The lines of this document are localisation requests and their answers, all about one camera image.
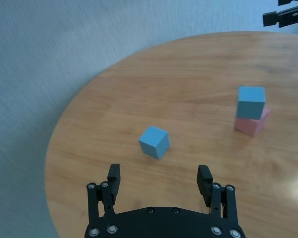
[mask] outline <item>blue cube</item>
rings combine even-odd
[[[242,86],[238,90],[236,117],[260,120],[265,103],[264,87]]]
[[[160,159],[170,146],[168,132],[150,126],[138,139],[141,149],[146,155]]]

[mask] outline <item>wood grain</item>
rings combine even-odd
[[[255,138],[233,130],[239,85],[266,87],[272,113]],[[149,125],[169,132],[161,160],[138,145]],[[111,163],[122,173],[116,212],[206,212],[195,182],[205,164],[216,182],[236,186],[248,238],[298,238],[298,35],[184,38],[128,57],[91,81],[62,115],[47,152],[46,195],[60,237],[83,236],[85,186],[106,180]]]

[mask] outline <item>screw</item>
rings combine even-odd
[[[237,230],[232,229],[232,230],[229,231],[229,233],[234,238],[240,238],[241,237],[240,233]]]
[[[95,237],[95,236],[97,236],[99,234],[99,229],[97,229],[97,228],[93,228],[93,229],[91,229],[90,231],[89,231],[89,236],[90,237]]]
[[[221,230],[219,227],[214,226],[214,227],[211,228],[211,230],[212,230],[212,232],[213,232],[215,235],[220,235],[220,234],[222,234],[222,230]]]
[[[88,184],[88,188],[95,188],[95,184],[93,184],[93,183],[89,183],[89,184]]]
[[[148,212],[149,214],[151,214],[151,213],[154,212],[154,210],[153,210],[153,208],[150,207],[150,208],[147,209],[147,212]]]
[[[118,227],[115,225],[110,225],[107,229],[108,233],[114,234],[118,230]]]
[[[174,214],[179,214],[179,213],[180,213],[180,211],[179,211],[178,208],[173,208],[173,209],[172,209],[172,212],[173,212]]]

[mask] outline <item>pink cube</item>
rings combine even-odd
[[[262,117],[260,120],[236,118],[234,127],[236,130],[240,130],[248,135],[256,136],[258,133],[260,133],[263,130],[265,126],[266,118],[269,113],[270,113],[270,110],[267,108],[264,108]]]

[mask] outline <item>cube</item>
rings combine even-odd
[[[156,159],[162,158],[170,146],[168,132],[154,126],[148,127],[138,141],[143,152]]]
[[[256,136],[264,129],[265,122],[269,113],[270,110],[264,108],[260,120],[236,118],[234,127],[235,129],[240,130],[248,135]]]
[[[260,120],[265,103],[264,87],[241,86],[238,90],[236,117]]]

